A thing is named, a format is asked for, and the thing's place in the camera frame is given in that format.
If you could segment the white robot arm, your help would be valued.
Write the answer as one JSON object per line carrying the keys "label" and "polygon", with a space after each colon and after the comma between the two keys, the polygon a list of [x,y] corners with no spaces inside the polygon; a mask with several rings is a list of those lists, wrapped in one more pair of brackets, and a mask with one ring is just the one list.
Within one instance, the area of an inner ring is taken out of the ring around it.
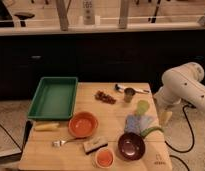
{"label": "white robot arm", "polygon": [[179,104],[182,99],[205,113],[205,86],[201,83],[204,76],[203,67],[196,62],[189,62],[163,73],[163,85],[153,96],[158,106],[161,126],[166,125],[172,116],[169,108]]}

